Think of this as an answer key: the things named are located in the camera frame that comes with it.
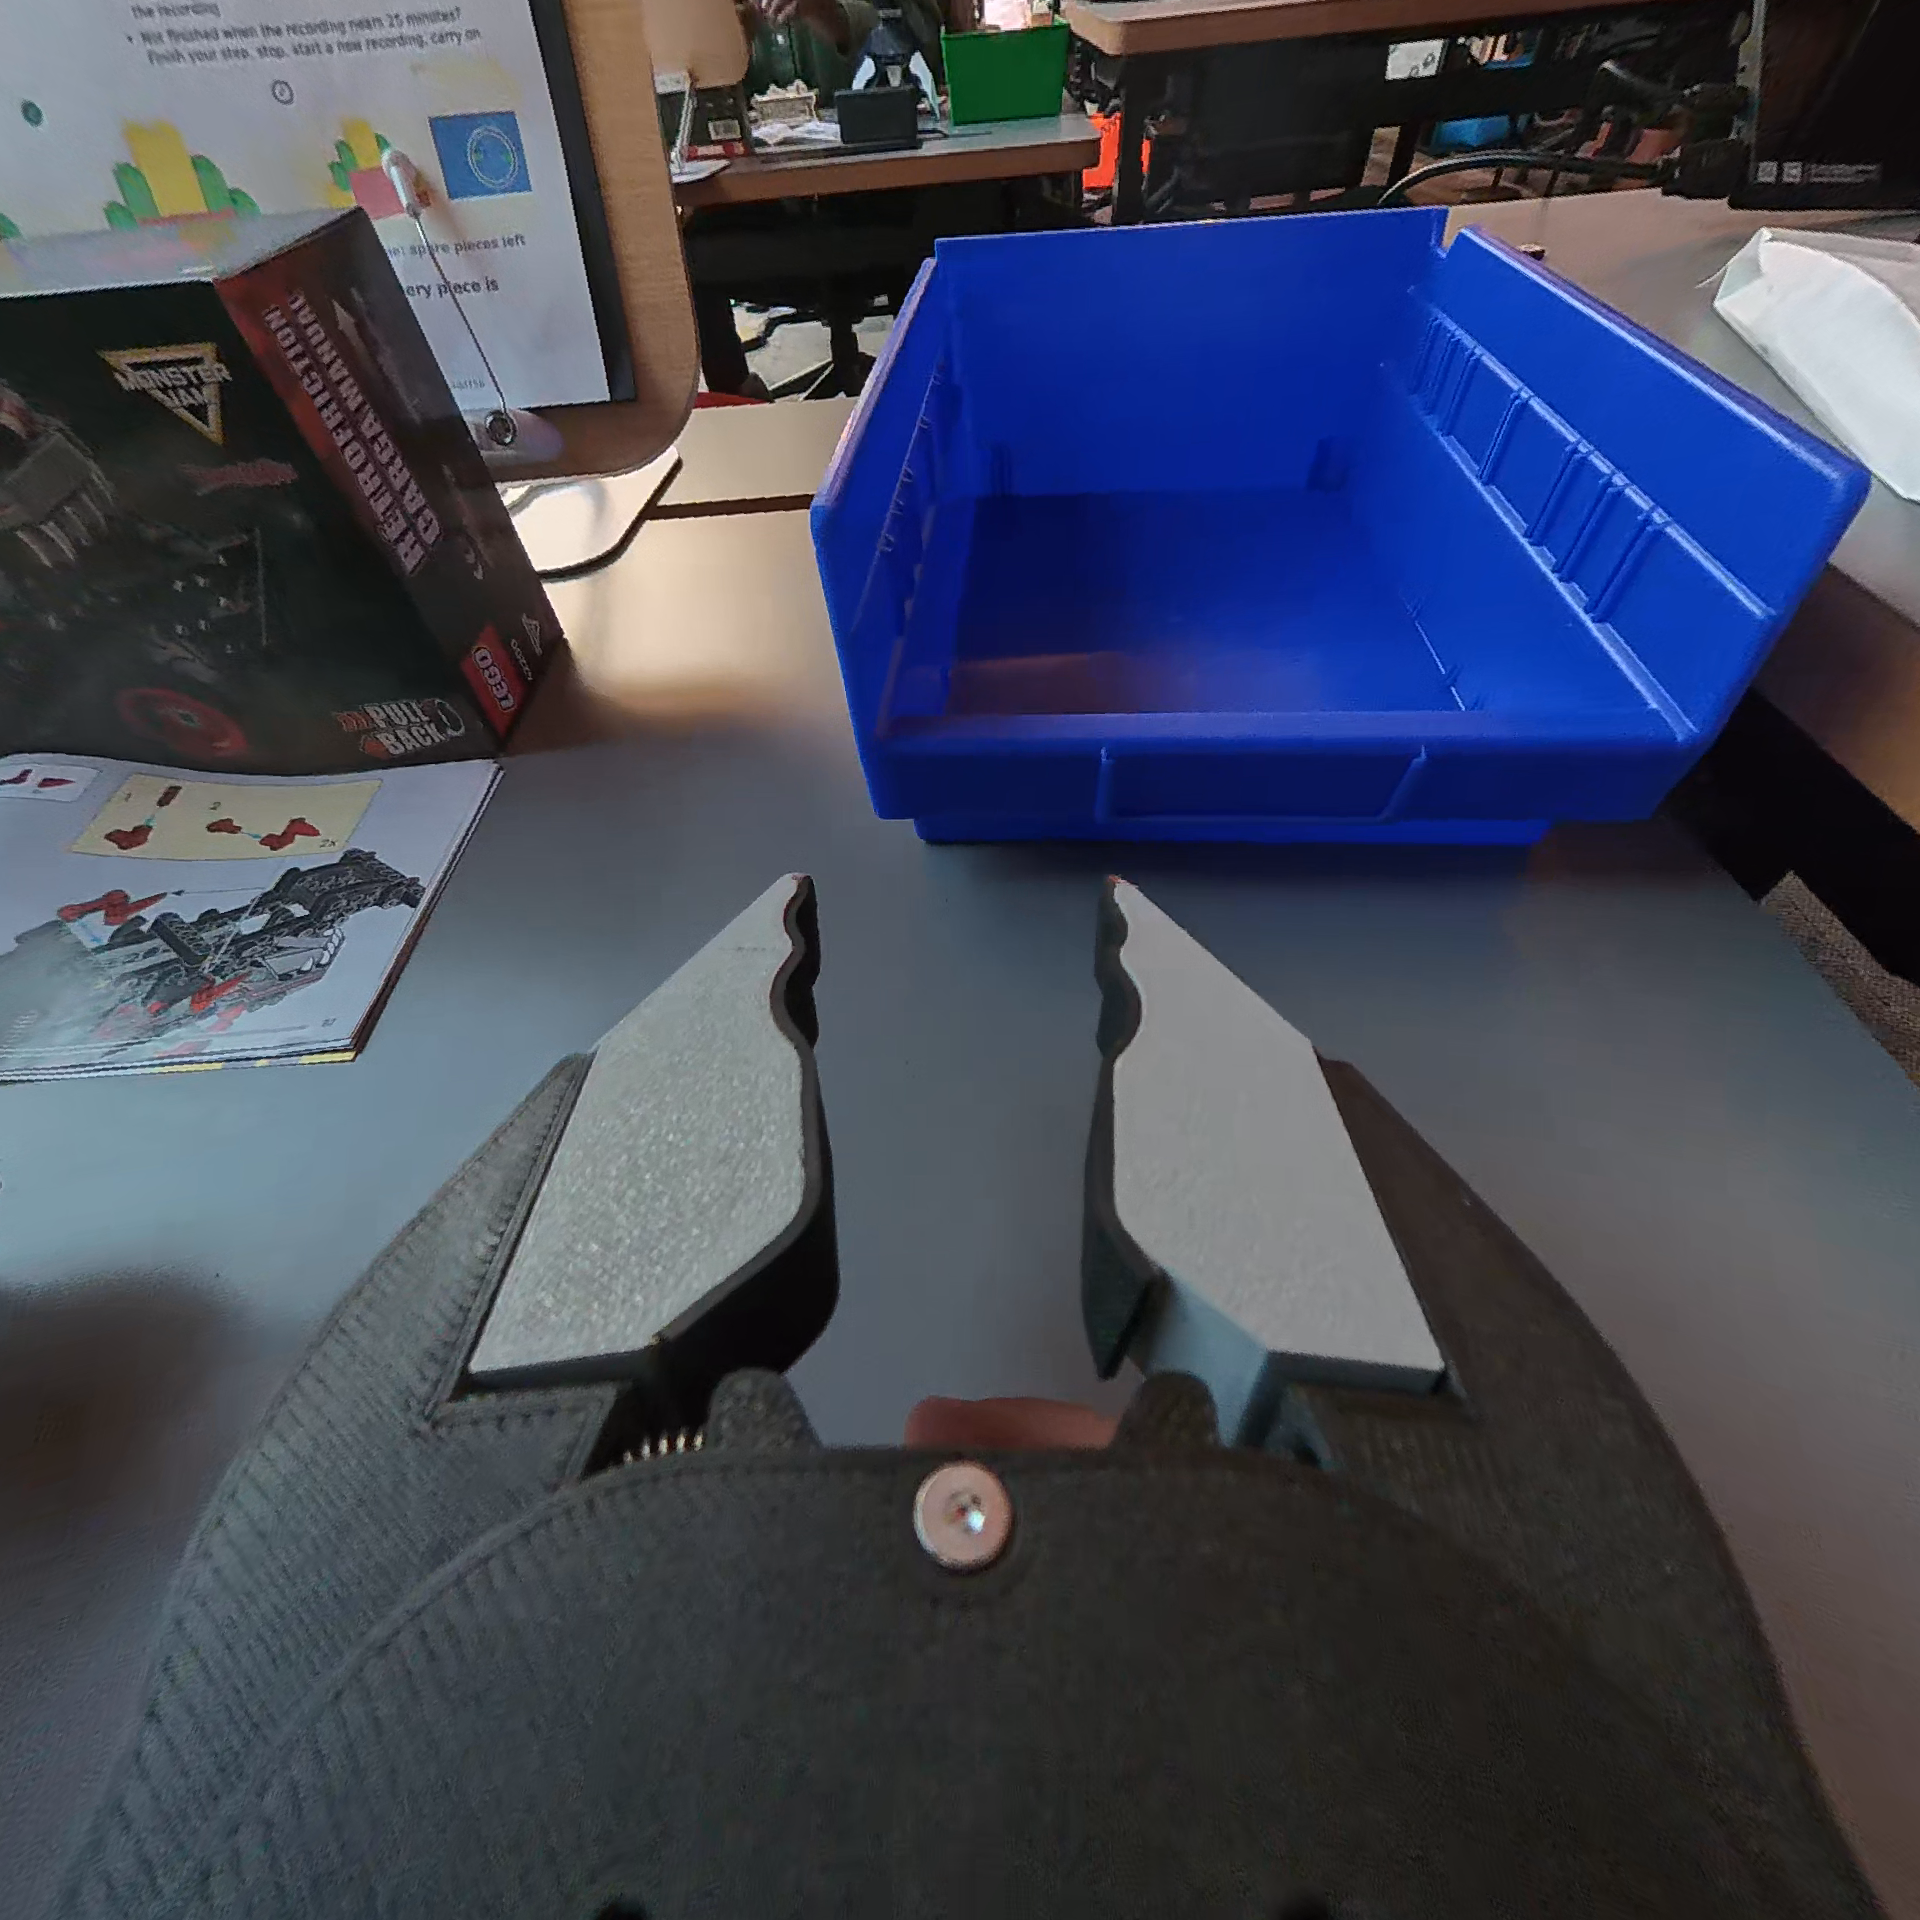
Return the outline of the background desk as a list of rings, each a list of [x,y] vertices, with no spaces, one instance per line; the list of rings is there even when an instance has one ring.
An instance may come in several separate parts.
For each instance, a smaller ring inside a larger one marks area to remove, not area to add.
[[[845,143],[801,143],[784,152],[729,159],[702,179],[673,179],[682,209],[767,205],[811,199],[855,199],[886,190],[939,190],[992,179],[1080,174],[1097,164],[1102,138],[1089,116],[1016,120],[949,126],[921,150],[858,152]]]

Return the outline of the blue plastic storage bin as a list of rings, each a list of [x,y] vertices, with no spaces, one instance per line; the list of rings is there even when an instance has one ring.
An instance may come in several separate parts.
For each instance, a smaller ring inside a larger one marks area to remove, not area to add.
[[[1535,845],[1668,799],[1870,489],[1432,205],[939,239],[811,534],[922,838]]]

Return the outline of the small green bin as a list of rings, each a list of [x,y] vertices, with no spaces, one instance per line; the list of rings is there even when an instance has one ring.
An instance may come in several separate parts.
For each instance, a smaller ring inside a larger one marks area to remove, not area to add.
[[[939,36],[949,121],[998,126],[1059,120],[1069,95],[1069,21]]]

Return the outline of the white plastic bag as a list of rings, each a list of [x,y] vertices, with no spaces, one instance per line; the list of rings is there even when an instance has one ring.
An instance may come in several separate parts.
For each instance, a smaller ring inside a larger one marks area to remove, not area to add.
[[[1914,239],[1762,228],[1713,309],[1885,489],[1920,499]]]

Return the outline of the black cardboard box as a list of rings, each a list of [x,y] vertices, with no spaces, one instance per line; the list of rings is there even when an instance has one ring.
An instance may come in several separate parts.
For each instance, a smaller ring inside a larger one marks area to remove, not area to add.
[[[1920,205],[1920,5],[1757,0],[1747,88],[1741,209]]]

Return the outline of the thin metal rod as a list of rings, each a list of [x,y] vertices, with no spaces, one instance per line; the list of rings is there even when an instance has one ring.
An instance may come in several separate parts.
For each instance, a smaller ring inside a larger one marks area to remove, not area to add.
[[[446,265],[442,265],[442,259],[438,259],[434,234],[426,228],[426,174],[419,174],[419,167],[414,167],[402,150],[394,150],[394,143],[382,150],[382,174],[388,179],[388,190],[394,190],[394,199],[399,199],[407,225],[414,228],[419,251],[426,251],[426,259],[431,259],[438,285],[442,285],[442,297],[449,304],[449,309],[455,309],[455,320],[459,320],[459,329],[465,329],[465,338],[468,338],[468,346],[473,346],[473,354],[479,354],[479,364],[483,364],[483,370],[486,370],[486,384],[490,384],[490,395],[496,395],[496,404],[479,417],[479,444],[483,444],[490,455],[518,455],[518,447],[521,447],[518,410],[511,410],[511,404],[508,404],[508,395],[505,395],[505,379],[501,379],[501,370],[496,370],[496,364],[490,364],[490,354],[486,354],[486,346],[483,346],[483,338],[479,338],[479,329],[473,329],[473,320],[468,320],[468,309],[465,309],[465,293],[455,288],[455,282],[446,275]]]

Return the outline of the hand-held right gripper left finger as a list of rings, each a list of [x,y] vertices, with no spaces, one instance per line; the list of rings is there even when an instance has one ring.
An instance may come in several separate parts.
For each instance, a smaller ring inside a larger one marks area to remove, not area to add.
[[[712,1394],[841,1299],[818,890],[781,873],[596,1046],[468,1357],[486,1393]]]

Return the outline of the lego instruction booklet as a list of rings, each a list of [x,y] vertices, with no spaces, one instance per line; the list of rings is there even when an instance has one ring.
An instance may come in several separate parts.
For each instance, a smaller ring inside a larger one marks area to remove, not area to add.
[[[505,768],[0,760],[0,1081],[350,1063]]]

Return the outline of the computer monitor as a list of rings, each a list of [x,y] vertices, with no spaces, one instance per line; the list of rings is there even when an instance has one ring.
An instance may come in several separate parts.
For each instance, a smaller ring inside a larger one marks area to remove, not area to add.
[[[483,460],[547,586],[610,574],[677,475],[693,275],[644,5],[218,0],[5,5],[5,239],[357,209],[468,422],[486,370],[521,423]]]

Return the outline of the dark lego set box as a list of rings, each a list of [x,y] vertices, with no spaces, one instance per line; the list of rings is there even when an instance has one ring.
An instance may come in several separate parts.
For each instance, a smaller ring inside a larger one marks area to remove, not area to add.
[[[357,209],[8,235],[0,748],[490,760],[559,618]]]

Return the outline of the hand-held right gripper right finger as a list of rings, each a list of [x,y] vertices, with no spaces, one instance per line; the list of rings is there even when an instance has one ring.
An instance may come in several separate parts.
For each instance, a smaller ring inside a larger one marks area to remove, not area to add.
[[[1443,1345],[1315,1046],[1128,879],[1102,882],[1092,981],[1092,1373],[1186,1373],[1220,1438],[1261,1452],[1302,1388],[1443,1393]]]

